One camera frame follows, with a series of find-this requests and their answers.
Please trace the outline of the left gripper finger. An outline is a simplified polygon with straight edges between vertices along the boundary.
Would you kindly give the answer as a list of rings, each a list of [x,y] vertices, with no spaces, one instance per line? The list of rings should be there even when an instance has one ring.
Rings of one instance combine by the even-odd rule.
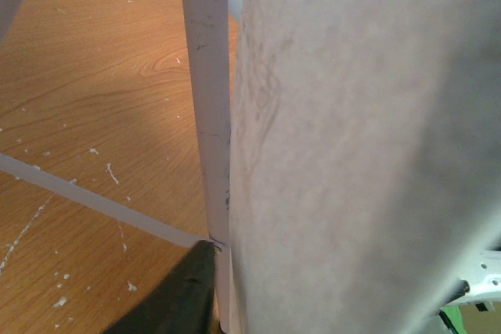
[[[200,240],[160,284],[105,333],[210,333],[218,247]]]

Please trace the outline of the white sheet music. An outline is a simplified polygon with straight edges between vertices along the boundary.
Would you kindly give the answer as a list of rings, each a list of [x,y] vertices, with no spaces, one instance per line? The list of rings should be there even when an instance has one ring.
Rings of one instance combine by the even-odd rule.
[[[243,0],[243,333],[415,333],[500,230],[500,0]]]

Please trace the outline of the white music stand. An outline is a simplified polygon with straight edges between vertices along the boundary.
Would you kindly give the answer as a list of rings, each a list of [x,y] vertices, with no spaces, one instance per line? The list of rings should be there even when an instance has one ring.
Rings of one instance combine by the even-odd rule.
[[[242,0],[182,0],[182,5],[209,240],[220,252],[216,257],[215,287],[222,331],[228,333],[232,274],[229,251],[228,17],[240,12]],[[164,224],[10,156],[1,156],[1,169],[176,245],[190,247],[199,240],[197,235]]]

